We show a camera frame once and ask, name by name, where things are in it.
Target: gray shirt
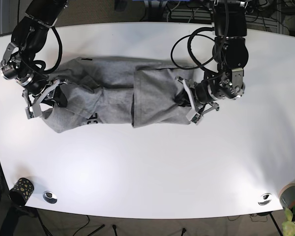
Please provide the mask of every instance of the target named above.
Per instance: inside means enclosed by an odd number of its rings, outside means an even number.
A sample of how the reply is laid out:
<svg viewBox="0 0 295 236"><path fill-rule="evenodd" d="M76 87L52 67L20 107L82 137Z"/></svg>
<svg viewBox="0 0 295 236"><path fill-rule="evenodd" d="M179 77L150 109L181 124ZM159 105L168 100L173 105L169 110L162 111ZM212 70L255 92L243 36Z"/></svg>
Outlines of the gray shirt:
<svg viewBox="0 0 295 236"><path fill-rule="evenodd" d="M66 108L43 112L43 120L60 133L85 124L189 124L190 108L175 97L183 90L176 76L193 78L193 71L176 69L171 62L128 58L76 58L59 66L51 79L66 79L61 90Z"/></svg>

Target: patterned cup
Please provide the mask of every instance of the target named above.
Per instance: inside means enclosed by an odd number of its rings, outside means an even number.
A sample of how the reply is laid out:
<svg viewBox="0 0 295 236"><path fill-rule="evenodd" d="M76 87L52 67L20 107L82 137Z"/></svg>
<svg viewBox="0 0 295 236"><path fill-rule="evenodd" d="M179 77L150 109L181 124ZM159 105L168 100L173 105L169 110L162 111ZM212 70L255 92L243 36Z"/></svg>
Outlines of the patterned cup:
<svg viewBox="0 0 295 236"><path fill-rule="evenodd" d="M27 178L20 178L10 190L10 199L18 206L25 206L33 191L32 182Z"/></svg>

